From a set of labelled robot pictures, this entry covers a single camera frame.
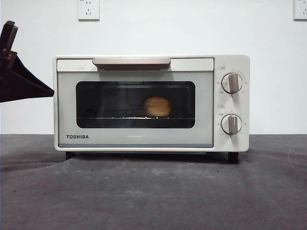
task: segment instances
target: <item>electrical socket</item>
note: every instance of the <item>electrical socket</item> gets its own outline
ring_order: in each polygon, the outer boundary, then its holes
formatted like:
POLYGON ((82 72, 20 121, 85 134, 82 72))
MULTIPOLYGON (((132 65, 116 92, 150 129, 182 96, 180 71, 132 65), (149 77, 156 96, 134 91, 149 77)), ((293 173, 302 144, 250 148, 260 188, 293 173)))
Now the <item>electrical socket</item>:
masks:
POLYGON ((294 0, 294 20, 307 20, 307 0, 294 0))
POLYGON ((77 0, 79 21, 99 20, 99 3, 100 0, 77 0))

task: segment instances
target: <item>wall outlet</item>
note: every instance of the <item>wall outlet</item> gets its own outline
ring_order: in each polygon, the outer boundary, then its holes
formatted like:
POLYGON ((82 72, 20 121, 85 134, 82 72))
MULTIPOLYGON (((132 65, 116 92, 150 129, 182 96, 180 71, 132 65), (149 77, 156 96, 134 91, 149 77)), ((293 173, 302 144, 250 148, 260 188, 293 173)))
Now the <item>wall outlet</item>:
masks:
POLYGON ((307 0, 294 0, 294 20, 307 20, 307 0))
POLYGON ((99 3, 100 0, 77 0, 79 21, 99 20, 99 3))

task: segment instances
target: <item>timer knob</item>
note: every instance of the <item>timer knob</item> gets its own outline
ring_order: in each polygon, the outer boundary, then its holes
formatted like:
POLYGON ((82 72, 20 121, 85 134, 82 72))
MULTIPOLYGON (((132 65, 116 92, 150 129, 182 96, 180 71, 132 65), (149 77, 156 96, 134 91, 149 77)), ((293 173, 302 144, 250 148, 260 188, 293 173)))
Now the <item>timer knob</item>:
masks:
POLYGON ((240 132, 242 121, 238 116, 230 114, 222 119, 221 127, 225 133, 234 135, 240 132))
POLYGON ((222 79, 222 88, 227 93, 239 92, 242 88, 242 78, 237 73, 228 73, 222 79))

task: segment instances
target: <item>oven rack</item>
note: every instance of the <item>oven rack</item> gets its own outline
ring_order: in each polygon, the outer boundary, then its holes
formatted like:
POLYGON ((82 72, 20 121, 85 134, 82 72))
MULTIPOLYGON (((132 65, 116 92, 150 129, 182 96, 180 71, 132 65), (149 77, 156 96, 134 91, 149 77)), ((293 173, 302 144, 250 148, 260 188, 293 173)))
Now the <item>oven rack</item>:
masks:
POLYGON ((97 119, 153 119, 153 120, 168 120, 168 119, 188 119, 188 120, 194 120, 195 118, 192 117, 78 117, 77 119, 93 119, 93 120, 97 120, 97 119))

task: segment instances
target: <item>temperature knob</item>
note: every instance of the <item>temperature knob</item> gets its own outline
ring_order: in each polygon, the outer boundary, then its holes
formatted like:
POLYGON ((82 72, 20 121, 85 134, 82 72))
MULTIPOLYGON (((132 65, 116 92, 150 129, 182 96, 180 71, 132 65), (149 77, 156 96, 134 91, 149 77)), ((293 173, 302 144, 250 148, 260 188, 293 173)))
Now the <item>temperature knob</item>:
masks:
POLYGON ((222 129, 229 135, 234 135, 240 132, 242 128, 242 121, 236 115, 227 115, 222 119, 222 129))
POLYGON ((222 79, 222 87, 227 93, 239 92, 242 88, 242 78, 237 73, 228 73, 222 79))

